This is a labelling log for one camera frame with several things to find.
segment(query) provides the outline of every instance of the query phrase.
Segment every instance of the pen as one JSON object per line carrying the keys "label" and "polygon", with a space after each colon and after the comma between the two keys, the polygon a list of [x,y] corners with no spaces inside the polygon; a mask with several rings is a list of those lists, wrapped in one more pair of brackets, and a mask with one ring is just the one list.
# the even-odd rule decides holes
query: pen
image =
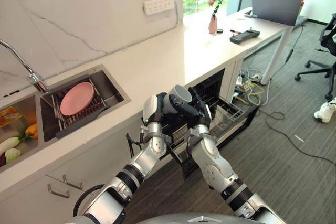
{"label": "pen", "polygon": [[231,32],[233,32],[233,33],[235,33],[235,34],[241,34],[241,32],[239,32],[239,31],[234,31],[234,30],[230,30]]}

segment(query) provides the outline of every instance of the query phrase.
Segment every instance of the stainless steel sink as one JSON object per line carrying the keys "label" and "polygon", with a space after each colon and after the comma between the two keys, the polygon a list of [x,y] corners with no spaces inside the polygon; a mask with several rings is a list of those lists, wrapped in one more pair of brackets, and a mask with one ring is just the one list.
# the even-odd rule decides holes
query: stainless steel sink
{"label": "stainless steel sink", "polygon": [[[95,90],[91,103],[78,114],[62,115],[60,104],[63,97],[73,86],[84,81],[91,82]],[[25,132],[26,128],[33,123],[37,122],[38,125],[38,139],[22,141],[17,146],[22,152],[21,157],[0,167],[0,172],[129,101],[130,98],[106,68],[98,65],[50,86],[47,94],[36,92],[0,108],[1,111],[12,106],[23,115],[10,124],[0,127],[0,142]]]}
{"label": "stainless steel sink", "polygon": [[[21,136],[26,129],[37,122],[36,94],[22,98],[0,109],[0,143],[9,137]],[[21,140],[15,146],[21,156],[0,168],[0,172],[25,159],[33,153],[42,139]]]}
{"label": "stainless steel sink", "polygon": [[[94,87],[95,93],[91,103],[78,114],[62,115],[60,112],[62,99],[73,86],[81,82],[90,82]],[[130,101],[103,65],[88,69],[56,85],[56,88],[51,87],[49,93],[40,98],[45,142],[55,137],[60,139],[97,116],[106,114]]]}

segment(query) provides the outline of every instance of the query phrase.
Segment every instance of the faucet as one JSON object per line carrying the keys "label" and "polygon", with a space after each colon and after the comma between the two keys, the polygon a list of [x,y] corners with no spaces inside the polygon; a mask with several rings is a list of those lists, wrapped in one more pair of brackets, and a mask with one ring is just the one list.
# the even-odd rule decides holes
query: faucet
{"label": "faucet", "polygon": [[34,70],[28,65],[28,63],[19,55],[19,53],[7,42],[0,39],[0,44],[3,45],[5,48],[7,48],[14,56],[15,58],[25,67],[25,69],[28,70],[29,76],[27,77],[28,81],[34,85],[34,87],[42,92],[42,93],[48,93],[49,89],[48,86],[45,84],[42,77],[34,72]]}

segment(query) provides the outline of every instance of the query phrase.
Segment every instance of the flower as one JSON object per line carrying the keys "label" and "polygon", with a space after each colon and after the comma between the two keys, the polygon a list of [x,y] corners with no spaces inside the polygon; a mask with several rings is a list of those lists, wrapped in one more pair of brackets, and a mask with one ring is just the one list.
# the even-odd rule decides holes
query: flower
{"label": "flower", "polygon": [[212,12],[212,16],[215,17],[216,16],[216,12],[218,11],[219,5],[223,2],[223,0],[208,0],[208,4],[209,6],[213,6],[214,3],[217,1],[217,5],[216,8],[214,9],[214,11]]}
{"label": "flower", "polygon": [[208,0],[209,6],[213,6],[215,2],[216,2],[216,0]]}

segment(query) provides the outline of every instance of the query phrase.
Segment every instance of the metal handle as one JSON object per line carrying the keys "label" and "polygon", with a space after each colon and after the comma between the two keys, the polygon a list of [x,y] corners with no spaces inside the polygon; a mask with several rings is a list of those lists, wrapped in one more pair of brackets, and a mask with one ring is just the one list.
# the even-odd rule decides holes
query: metal handle
{"label": "metal handle", "polygon": [[57,193],[57,192],[55,192],[51,189],[51,184],[48,184],[48,192],[50,192],[51,194],[57,195],[59,197],[66,198],[66,199],[70,198],[70,192],[69,191],[66,191],[66,195]]}
{"label": "metal handle", "polygon": [[70,182],[67,181],[67,176],[66,176],[65,174],[63,175],[63,182],[64,182],[65,184],[67,184],[67,185],[69,185],[69,186],[72,186],[72,187],[74,187],[74,188],[77,188],[77,189],[79,189],[79,190],[82,190],[82,189],[83,189],[83,183],[82,183],[82,182],[79,183],[79,186],[78,186],[78,185],[75,185],[75,184],[73,184],[73,183],[70,183]]}

